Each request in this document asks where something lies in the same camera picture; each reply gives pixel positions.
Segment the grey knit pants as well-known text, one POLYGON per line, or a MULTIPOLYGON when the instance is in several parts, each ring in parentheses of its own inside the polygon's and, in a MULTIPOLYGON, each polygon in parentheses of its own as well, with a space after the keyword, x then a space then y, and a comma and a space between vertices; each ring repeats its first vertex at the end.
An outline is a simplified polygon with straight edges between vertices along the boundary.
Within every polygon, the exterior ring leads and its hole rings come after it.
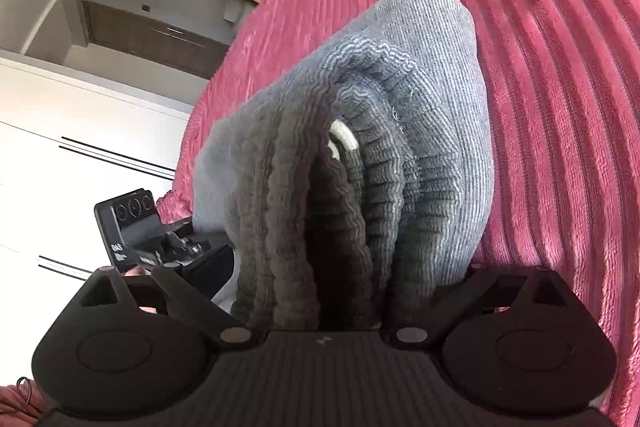
POLYGON ((231 239, 240 322, 370 329, 464 277, 494 183, 471 13, 380 0, 213 124, 193 223, 231 239))

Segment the brown wooden door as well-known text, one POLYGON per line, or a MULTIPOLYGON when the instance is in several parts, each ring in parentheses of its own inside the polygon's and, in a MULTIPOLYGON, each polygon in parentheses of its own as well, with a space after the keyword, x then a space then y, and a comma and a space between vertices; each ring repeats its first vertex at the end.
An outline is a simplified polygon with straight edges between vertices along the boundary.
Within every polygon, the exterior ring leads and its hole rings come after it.
POLYGON ((122 53, 210 79, 224 61, 229 46, 111 6, 82 2, 89 41, 122 53))

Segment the pink ribbed bed blanket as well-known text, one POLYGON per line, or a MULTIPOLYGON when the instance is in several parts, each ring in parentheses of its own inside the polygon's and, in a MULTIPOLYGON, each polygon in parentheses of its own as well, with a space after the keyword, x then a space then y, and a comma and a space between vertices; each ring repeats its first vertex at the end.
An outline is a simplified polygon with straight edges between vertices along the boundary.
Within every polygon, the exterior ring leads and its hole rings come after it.
MULTIPOLYGON (((213 122, 378 0, 264 0, 196 102, 166 222, 192 207, 213 122)), ((494 202, 476 257, 547 265, 570 282, 618 355, 605 412, 639 421, 639 0, 461 0, 487 84, 494 202)))

